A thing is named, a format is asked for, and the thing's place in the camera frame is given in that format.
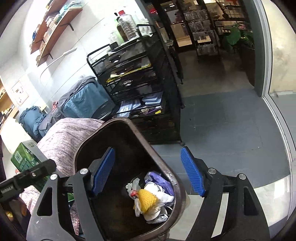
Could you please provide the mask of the person's left hand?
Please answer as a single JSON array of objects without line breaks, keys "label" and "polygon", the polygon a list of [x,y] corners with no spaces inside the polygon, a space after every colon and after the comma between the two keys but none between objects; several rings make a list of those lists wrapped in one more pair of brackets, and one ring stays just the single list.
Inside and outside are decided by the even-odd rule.
[{"label": "person's left hand", "polygon": [[20,197],[10,200],[8,205],[19,223],[30,219],[30,211],[27,209],[25,202]]}]

